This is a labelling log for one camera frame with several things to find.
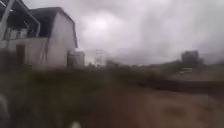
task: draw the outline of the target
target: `dirt ground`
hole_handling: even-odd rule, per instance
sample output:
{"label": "dirt ground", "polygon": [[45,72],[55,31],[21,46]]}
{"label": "dirt ground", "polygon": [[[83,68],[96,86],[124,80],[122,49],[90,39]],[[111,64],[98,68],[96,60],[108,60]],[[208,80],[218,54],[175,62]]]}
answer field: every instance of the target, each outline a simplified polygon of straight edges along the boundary
{"label": "dirt ground", "polygon": [[218,128],[222,105],[206,95],[108,89],[81,120],[82,128]]}

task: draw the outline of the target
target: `building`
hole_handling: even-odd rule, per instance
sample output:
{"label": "building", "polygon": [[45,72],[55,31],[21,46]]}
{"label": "building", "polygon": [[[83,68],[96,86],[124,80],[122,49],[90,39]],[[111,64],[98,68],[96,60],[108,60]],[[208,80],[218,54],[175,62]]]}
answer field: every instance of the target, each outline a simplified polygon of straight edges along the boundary
{"label": "building", "polygon": [[76,51],[70,54],[71,67],[83,68],[85,66],[85,53],[82,51]]}
{"label": "building", "polygon": [[75,22],[69,15],[60,7],[29,9],[21,0],[10,1],[14,2],[8,10],[9,1],[0,2],[0,35],[4,33],[0,47],[32,67],[67,67],[70,53],[78,47]]}

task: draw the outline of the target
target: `ground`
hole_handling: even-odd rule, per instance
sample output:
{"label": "ground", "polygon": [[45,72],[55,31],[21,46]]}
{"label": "ground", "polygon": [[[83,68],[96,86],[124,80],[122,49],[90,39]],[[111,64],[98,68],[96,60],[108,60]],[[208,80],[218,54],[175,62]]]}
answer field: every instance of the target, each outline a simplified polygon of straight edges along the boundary
{"label": "ground", "polygon": [[[221,67],[197,69],[194,75],[220,71]],[[150,70],[127,67],[23,70],[2,74],[0,93],[9,101],[13,128],[68,128],[74,121],[83,128],[223,126],[222,118],[216,118],[223,117],[222,96],[221,100],[210,97],[206,88],[200,95],[188,93],[188,88],[178,89],[181,85],[168,84],[167,79]],[[160,88],[150,89],[163,80]]]}

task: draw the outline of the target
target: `grey cloud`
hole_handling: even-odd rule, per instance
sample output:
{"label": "grey cloud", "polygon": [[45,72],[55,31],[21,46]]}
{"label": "grey cloud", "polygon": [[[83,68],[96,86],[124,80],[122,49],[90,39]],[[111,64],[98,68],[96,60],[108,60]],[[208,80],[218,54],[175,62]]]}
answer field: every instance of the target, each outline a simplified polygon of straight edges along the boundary
{"label": "grey cloud", "polygon": [[106,50],[122,63],[162,63],[195,49],[209,63],[224,59],[223,0],[24,1],[62,6],[77,23],[82,49]]}

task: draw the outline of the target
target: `tree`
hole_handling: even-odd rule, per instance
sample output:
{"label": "tree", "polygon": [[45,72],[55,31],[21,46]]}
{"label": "tree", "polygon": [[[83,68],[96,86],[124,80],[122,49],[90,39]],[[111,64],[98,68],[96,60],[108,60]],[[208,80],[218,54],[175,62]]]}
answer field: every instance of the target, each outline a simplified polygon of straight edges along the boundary
{"label": "tree", "polygon": [[198,51],[186,51],[181,55],[181,62],[184,67],[194,68],[203,64]]}

